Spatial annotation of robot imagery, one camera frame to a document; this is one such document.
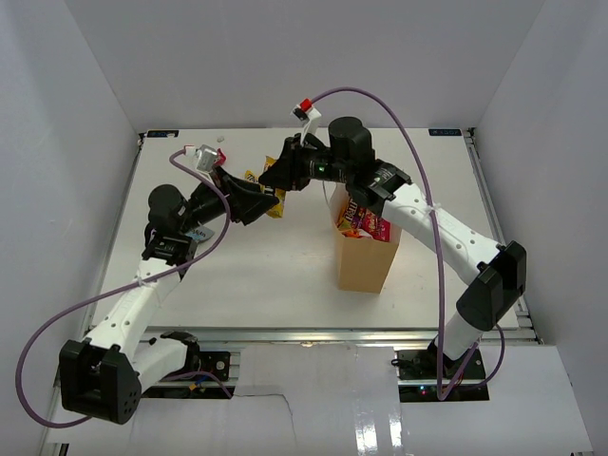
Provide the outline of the orange Skittles snack bag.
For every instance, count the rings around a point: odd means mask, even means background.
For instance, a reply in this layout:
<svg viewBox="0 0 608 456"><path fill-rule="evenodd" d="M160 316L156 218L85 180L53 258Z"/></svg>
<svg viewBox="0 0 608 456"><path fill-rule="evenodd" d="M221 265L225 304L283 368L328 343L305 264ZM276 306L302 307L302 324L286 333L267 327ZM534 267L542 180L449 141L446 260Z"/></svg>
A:
<svg viewBox="0 0 608 456"><path fill-rule="evenodd" d="M339 229L338 232L345 238L370 238L373 239L373 235L361 228L349 228Z"/></svg>

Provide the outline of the dark label left table corner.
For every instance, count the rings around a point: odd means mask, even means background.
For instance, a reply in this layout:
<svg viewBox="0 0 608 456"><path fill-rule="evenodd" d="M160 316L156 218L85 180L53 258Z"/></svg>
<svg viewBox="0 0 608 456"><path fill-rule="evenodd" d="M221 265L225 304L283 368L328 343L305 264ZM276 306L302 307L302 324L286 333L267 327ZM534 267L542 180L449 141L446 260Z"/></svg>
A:
<svg viewBox="0 0 608 456"><path fill-rule="evenodd" d="M148 130L145 133L146 138L177 138L180 132L177 129L171 130Z"/></svg>

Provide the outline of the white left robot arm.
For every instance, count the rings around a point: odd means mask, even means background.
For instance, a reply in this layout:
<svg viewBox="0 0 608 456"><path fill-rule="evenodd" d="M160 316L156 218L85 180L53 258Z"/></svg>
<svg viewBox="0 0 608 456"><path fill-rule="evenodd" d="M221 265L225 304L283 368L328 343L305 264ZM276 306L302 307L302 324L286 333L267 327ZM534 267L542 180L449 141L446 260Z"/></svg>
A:
<svg viewBox="0 0 608 456"><path fill-rule="evenodd" d="M222 215L247 225L279 202L256 183L216 168L189 198L172 184L148 197L144 250L132 289L82 340L69 340L59 353L64 409L115 424L126 423L144 392L165 377L195 376L202 365L197 338L169 331L146 348L139 344L163 301L184 279L195 257L195 229Z"/></svg>

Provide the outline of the brown paper bag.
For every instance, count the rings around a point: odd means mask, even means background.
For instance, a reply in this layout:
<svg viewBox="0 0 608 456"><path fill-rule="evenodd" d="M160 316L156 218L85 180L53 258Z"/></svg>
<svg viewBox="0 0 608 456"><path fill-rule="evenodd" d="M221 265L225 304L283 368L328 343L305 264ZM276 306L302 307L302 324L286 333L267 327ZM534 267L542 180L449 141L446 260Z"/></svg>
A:
<svg viewBox="0 0 608 456"><path fill-rule="evenodd" d="M338 230L336 223L347 202L348 194L344 185L337 184L328 202L337 287L343 291L380 294L399 247L401 230L390 225L388 241L372 237L346 237Z"/></svg>

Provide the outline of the dark label right table corner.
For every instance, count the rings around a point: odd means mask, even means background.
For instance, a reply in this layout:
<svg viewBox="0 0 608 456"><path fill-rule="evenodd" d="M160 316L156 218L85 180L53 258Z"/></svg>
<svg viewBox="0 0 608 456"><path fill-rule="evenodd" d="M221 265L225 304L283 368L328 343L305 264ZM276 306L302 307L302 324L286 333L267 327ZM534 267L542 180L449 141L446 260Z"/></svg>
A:
<svg viewBox="0 0 608 456"><path fill-rule="evenodd" d="M432 137L461 137L462 131L458 128L430 128L428 134Z"/></svg>

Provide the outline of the red Himalaya candy packet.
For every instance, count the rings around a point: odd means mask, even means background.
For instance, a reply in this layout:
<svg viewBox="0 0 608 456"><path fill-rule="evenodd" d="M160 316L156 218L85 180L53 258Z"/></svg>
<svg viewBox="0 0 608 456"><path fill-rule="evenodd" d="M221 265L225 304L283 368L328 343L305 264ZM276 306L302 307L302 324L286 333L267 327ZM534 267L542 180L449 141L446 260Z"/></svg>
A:
<svg viewBox="0 0 608 456"><path fill-rule="evenodd" d="M375 214L366 215L366 229L373 239L390 242L390 223Z"/></svg>

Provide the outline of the crumpled red candy packet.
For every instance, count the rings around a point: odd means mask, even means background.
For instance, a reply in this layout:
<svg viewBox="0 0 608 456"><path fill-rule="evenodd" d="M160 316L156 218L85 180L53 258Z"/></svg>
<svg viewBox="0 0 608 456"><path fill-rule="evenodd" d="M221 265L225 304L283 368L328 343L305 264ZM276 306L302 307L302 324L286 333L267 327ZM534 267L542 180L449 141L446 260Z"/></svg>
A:
<svg viewBox="0 0 608 456"><path fill-rule="evenodd" d="M224 151L221 148L219 148L217 166L223 166L226 162L227 162L227 156L224 153Z"/></svg>

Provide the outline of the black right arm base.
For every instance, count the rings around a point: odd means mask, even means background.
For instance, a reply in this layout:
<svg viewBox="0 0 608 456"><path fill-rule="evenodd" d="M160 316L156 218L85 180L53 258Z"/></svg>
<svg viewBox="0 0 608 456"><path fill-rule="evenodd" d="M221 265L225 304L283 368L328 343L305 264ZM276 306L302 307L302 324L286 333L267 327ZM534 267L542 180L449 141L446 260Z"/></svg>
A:
<svg viewBox="0 0 608 456"><path fill-rule="evenodd" d="M429 350L401 350L395 354L391 364L397 369L400 380L436 380L436 358ZM481 382L486 378L485 365L481 352L476 349L464 371L458 377L458 383Z"/></svg>

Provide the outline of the dark label table corner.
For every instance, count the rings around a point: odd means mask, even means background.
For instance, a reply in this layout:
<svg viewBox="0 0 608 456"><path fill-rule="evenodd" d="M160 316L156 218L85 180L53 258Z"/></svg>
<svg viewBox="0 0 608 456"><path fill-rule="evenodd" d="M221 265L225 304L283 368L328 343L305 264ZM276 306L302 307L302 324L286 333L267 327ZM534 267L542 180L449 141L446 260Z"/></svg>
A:
<svg viewBox="0 0 608 456"><path fill-rule="evenodd" d="M432 137L461 137L462 131L458 128L430 128L428 134Z"/></svg>
<svg viewBox="0 0 608 456"><path fill-rule="evenodd" d="M171 130L148 130L145 133L146 138L177 138L180 132L177 129Z"/></svg>

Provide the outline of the purple M&M's packet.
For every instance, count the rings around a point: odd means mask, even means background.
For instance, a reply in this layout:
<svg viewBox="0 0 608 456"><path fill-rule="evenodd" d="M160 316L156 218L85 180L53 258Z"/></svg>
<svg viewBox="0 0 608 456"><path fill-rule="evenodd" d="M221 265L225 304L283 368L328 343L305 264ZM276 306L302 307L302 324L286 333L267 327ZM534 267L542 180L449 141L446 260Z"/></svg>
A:
<svg viewBox="0 0 608 456"><path fill-rule="evenodd" d="M366 209L356 203L353 199L348 199L341 209L336 227L340 231L356 230L361 226Z"/></svg>

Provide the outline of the grey Himalaya candy packet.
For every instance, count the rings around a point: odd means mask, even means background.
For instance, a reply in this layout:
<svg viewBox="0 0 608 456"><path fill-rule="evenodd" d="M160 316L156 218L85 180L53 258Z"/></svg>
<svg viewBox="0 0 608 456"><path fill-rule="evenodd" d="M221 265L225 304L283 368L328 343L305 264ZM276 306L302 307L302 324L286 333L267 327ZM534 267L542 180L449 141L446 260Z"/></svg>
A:
<svg viewBox="0 0 608 456"><path fill-rule="evenodd" d="M196 243L203 243L210 240L215 235L215 232L206 226L199 226L189 230L186 235Z"/></svg>

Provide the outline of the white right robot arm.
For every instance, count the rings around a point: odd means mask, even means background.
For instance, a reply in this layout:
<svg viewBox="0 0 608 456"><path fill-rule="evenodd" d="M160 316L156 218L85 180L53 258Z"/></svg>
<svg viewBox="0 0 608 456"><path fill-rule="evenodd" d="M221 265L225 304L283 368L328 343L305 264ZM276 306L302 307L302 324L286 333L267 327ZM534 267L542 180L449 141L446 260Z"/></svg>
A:
<svg viewBox="0 0 608 456"><path fill-rule="evenodd" d="M464 365L463 355L492 330L522 296L527 253L517 241L501 244L431 205L411 177L375 156L372 134L354 117L328 127L324 144L311 133L285 140L276 162L259 181L264 186L300 191L310 181L342 183L360 206L410 234L448 265L466 285L456 313L442 320L428 356L430 370L448 379Z"/></svg>

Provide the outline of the aluminium front rail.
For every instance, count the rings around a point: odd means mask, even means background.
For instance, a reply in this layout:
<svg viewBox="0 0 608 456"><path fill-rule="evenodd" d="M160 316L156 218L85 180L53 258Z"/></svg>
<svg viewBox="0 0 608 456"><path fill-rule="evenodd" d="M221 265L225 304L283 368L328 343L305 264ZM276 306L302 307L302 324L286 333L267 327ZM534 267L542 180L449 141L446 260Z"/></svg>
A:
<svg viewBox="0 0 608 456"><path fill-rule="evenodd" d="M250 344L355 344L355 345L424 345L436 330L378 329L204 329L181 328L193 334L202 346Z"/></svg>

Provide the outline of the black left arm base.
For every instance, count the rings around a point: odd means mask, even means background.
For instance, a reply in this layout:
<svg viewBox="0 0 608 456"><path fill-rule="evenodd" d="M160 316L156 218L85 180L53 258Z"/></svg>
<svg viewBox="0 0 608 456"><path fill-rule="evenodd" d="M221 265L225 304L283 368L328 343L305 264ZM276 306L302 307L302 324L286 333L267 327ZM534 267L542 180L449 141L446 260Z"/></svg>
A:
<svg viewBox="0 0 608 456"><path fill-rule="evenodd" d="M142 391L146 391L159 382L191 380L195 383L202 379L220 382L228 379L228 360L207 359L195 361L194 366L186 366L184 351L146 350L137 356L134 370L139 375Z"/></svg>

